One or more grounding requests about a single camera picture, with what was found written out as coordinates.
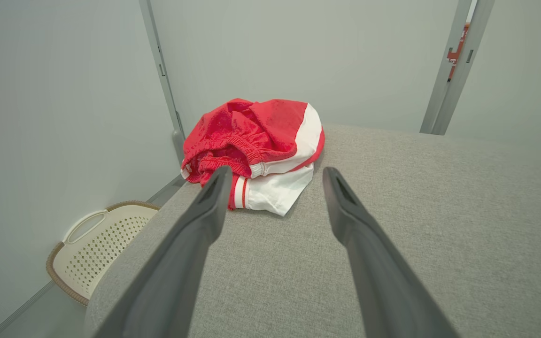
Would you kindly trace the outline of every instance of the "wicker rim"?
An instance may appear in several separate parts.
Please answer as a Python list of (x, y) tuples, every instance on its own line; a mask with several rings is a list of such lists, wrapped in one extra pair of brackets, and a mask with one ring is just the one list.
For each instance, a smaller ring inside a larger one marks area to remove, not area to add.
[[(107, 211), (112, 211), (114, 209), (118, 209), (119, 207), (127, 206), (127, 205), (136, 205), (136, 206), (148, 207), (148, 208), (154, 209), (154, 210), (160, 210), (159, 206), (153, 205), (152, 203), (148, 203), (148, 202), (142, 202), (142, 201), (124, 201), (124, 202), (120, 202), (120, 203), (116, 203), (114, 205), (111, 205), (111, 206), (107, 207), (106, 210)], [(74, 291), (73, 289), (71, 289), (68, 286), (68, 284), (66, 284), (62, 280), (62, 278), (60, 278), (60, 276), (58, 276), (58, 274), (54, 270), (54, 259), (55, 259), (56, 255), (58, 254), (58, 252), (60, 252), (60, 250), (62, 250), (63, 247), (64, 247), (64, 242), (60, 242), (51, 251), (51, 253), (47, 257), (47, 263), (45, 263), (45, 270), (47, 270), (47, 274), (49, 274), (51, 279), (54, 281), (54, 283), (56, 283), (58, 285), (58, 287), (60, 287), (60, 289), (62, 289), (65, 293), (67, 293), (75, 301), (81, 303), (83, 306), (87, 306), (89, 304), (89, 300), (86, 299), (85, 297), (83, 297), (82, 295), (80, 295), (79, 293), (77, 293), (76, 291)]]

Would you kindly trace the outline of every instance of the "white stripe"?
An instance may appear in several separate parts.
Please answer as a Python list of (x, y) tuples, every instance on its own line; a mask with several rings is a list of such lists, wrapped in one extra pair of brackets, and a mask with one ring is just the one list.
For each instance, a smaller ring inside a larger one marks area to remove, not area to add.
[(235, 208), (243, 209), (243, 184), (245, 183), (245, 177), (239, 176), (237, 184), (235, 184)]
[(266, 176), (268, 174), (287, 173), (304, 163), (316, 152), (322, 128), (318, 113), (309, 103), (304, 111), (302, 124), (300, 124), (300, 128), (296, 133), (296, 154), (285, 160), (261, 162), (250, 165), (249, 168), (252, 170), (252, 178), (259, 175)]
[(312, 180), (313, 172), (314, 163), (310, 163), (296, 171), (247, 180), (247, 208), (285, 216)]

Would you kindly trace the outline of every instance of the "floor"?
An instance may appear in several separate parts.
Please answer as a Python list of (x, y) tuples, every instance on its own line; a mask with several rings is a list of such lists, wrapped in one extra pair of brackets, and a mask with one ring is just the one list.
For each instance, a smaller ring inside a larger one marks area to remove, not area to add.
[[(148, 202), (163, 206), (180, 189), (180, 176), (153, 195)], [(0, 338), (83, 338), (86, 308), (50, 283), (26, 310), (0, 325)]]

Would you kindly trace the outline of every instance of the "gray sofa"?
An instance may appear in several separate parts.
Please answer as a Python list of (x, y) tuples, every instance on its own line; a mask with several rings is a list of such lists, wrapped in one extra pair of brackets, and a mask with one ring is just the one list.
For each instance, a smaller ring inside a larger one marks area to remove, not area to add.
[[(313, 181), (284, 217), (228, 212), (190, 336), (362, 337), (322, 168), (337, 167), (462, 337), (541, 337), (541, 151), (326, 126)], [(116, 259), (87, 308), (91, 336), (200, 190), (185, 184)]]

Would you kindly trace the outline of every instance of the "laundry basket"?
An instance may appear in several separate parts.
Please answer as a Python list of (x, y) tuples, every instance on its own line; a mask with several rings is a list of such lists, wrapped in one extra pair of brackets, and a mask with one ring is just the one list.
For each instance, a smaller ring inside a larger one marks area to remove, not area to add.
[(159, 209), (150, 203), (127, 201), (88, 214), (49, 254), (47, 273), (86, 306), (101, 276)]

